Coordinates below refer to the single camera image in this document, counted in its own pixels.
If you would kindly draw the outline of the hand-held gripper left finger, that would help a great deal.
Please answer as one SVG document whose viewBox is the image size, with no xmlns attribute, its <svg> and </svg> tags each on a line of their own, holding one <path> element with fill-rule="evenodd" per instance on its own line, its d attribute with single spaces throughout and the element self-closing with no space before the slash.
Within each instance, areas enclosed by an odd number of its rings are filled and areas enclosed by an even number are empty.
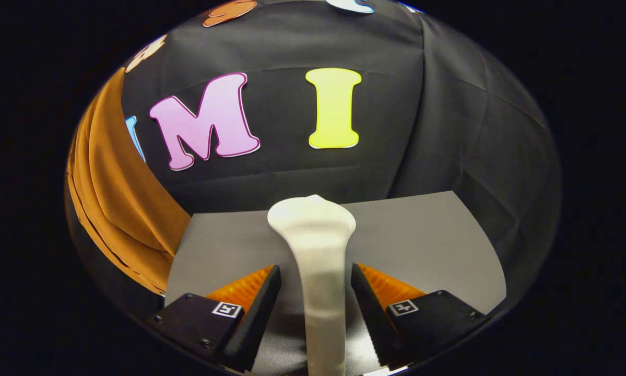
<svg viewBox="0 0 626 376">
<path fill-rule="evenodd" d="M 196 359 L 250 371 L 281 290 L 277 264 L 205 297 L 184 293 L 146 319 L 146 326 Z"/>
</svg>

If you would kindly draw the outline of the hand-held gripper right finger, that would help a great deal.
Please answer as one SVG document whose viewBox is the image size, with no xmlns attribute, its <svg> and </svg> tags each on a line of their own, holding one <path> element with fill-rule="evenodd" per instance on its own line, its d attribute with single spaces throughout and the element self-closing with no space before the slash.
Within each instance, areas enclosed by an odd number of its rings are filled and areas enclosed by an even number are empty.
<svg viewBox="0 0 626 376">
<path fill-rule="evenodd" d="M 390 369 L 432 361 L 489 321 L 446 290 L 422 292 L 360 263 L 351 267 L 351 287 L 378 362 Z"/>
</svg>

